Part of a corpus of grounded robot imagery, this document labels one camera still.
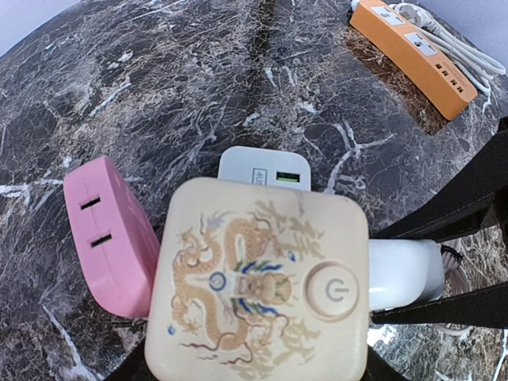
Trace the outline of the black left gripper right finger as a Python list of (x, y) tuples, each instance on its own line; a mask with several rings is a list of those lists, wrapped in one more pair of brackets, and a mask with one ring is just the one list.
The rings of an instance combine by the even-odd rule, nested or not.
[(372, 347), (368, 346), (368, 358), (361, 381), (407, 381), (393, 369)]

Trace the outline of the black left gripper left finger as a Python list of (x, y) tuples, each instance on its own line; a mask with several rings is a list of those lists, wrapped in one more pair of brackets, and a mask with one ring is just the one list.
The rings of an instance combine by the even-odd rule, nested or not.
[(105, 381), (150, 381), (151, 372), (144, 357), (145, 340), (142, 340)]

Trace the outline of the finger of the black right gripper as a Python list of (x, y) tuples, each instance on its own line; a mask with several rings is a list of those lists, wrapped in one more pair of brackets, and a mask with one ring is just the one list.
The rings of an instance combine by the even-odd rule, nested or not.
[(507, 221), (507, 131), (497, 132), (425, 205), (376, 239), (450, 241)]
[(476, 327), (507, 327), (507, 283), (374, 313), (375, 324), (411, 325), (452, 323)]

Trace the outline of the white usb charger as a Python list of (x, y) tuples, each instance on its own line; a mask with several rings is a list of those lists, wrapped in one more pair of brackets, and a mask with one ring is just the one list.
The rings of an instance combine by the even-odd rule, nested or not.
[(445, 288), (440, 246), (432, 240), (369, 240), (369, 309), (439, 299)]

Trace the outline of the orange power strip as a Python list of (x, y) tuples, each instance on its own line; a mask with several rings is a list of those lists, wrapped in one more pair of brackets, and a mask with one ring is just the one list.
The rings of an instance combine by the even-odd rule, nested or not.
[(451, 121), (478, 92), (462, 71), (408, 19), (382, 1), (360, 1), (350, 24), (383, 52)]

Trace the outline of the pink plug adapter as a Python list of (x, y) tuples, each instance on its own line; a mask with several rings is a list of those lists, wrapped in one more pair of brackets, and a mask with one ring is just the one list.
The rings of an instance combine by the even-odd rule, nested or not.
[(123, 318), (147, 318), (160, 243), (108, 156), (67, 174), (63, 194), (84, 279), (97, 304)]

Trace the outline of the beige cube socket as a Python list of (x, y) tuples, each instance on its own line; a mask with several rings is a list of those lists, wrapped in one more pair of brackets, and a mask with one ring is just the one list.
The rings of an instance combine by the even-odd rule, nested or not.
[(360, 380), (368, 221), (353, 200), (191, 179), (171, 196), (144, 357), (159, 380)]

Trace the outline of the white power strip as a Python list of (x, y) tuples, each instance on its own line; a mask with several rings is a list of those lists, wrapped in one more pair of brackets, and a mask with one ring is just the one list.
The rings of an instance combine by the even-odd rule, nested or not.
[(217, 178), (270, 187), (311, 190), (310, 165), (294, 152), (233, 146), (219, 161)]

